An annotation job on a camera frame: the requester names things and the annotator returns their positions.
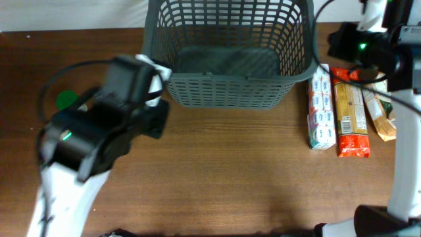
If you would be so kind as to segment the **spaghetti packet red ends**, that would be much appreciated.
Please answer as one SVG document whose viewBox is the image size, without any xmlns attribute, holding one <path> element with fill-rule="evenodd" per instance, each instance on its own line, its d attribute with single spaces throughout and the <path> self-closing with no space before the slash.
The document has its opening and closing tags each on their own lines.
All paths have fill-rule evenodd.
<svg viewBox="0 0 421 237">
<path fill-rule="evenodd" d="M 370 156 L 370 142 L 361 89 L 344 81 L 358 82 L 356 71 L 331 69 L 334 76 L 334 100 L 339 157 Z"/>
</svg>

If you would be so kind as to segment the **orange Nescafe coffee pouch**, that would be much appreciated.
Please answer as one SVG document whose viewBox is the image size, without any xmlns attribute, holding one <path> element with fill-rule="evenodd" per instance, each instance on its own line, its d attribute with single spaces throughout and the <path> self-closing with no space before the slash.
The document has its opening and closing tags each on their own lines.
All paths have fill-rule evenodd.
<svg viewBox="0 0 421 237">
<path fill-rule="evenodd" d="M 378 136 L 385 142 L 394 140 L 397 129 L 391 99 L 367 90 L 362 95 Z"/>
</svg>

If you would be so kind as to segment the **Kleenex tissue multipack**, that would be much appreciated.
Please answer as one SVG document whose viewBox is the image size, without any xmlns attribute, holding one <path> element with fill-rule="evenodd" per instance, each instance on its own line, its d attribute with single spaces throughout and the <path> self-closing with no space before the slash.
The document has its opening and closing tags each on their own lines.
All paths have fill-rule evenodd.
<svg viewBox="0 0 421 237">
<path fill-rule="evenodd" d="M 327 150 L 336 144 L 329 69 L 328 64 L 322 64 L 307 82 L 309 146 L 316 150 Z"/>
</svg>

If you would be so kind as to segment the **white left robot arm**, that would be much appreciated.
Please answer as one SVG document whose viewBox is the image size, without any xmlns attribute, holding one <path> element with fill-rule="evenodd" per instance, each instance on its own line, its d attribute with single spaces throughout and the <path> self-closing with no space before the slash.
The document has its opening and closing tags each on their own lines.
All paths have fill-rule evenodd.
<svg viewBox="0 0 421 237">
<path fill-rule="evenodd" d="M 36 140 L 39 188 L 29 236 L 80 236 L 115 161 L 138 136 L 162 136 L 170 106 L 162 94 L 172 75 L 146 55 L 108 61 L 100 86 L 43 120 Z"/>
</svg>

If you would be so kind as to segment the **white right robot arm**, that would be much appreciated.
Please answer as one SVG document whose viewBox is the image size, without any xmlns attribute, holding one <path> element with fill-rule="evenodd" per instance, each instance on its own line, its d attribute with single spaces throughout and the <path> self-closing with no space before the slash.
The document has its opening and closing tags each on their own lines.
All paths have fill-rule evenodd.
<svg viewBox="0 0 421 237">
<path fill-rule="evenodd" d="M 420 235 L 420 2 L 363 1 L 359 24 L 329 36 L 328 55 L 375 68 L 387 78 L 397 135 L 387 206 L 360 205 L 352 218 L 315 226 L 315 236 Z"/>
</svg>

